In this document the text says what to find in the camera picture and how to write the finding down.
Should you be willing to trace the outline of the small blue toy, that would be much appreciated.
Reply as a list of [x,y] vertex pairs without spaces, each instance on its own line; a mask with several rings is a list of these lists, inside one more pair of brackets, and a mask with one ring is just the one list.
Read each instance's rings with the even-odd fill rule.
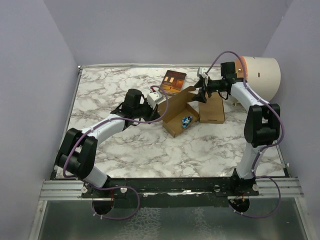
[[192,123],[193,117],[192,116],[186,116],[182,118],[182,128],[187,128]]

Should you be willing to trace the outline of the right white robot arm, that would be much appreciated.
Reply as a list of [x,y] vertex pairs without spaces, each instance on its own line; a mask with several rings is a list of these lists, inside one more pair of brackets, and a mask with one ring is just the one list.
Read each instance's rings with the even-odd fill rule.
[[229,178],[230,191],[240,196],[255,184],[256,170],[265,150],[274,146],[280,136],[280,107],[270,104],[261,98],[249,86],[247,69],[241,67],[242,76],[238,76],[234,62],[224,62],[220,65],[221,79],[212,80],[208,69],[200,67],[197,71],[198,89],[192,99],[206,103],[212,94],[226,92],[240,102],[247,112],[244,125],[245,150],[240,163]]

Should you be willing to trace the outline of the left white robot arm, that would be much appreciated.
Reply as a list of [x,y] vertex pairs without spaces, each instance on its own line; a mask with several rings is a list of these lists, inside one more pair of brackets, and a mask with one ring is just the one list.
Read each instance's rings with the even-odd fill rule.
[[109,176],[95,166],[98,146],[130,126],[160,121],[164,115],[159,114],[158,106],[167,98],[159,86],[152,86],[147,95],[140,90],[129,89],[124,101],[105,119],[81,130],[70,128],[65,133],[55,165],[62,168],[65,178],[77,178],[89,183],[97,196],[106,197],[111,186],[107,182]]

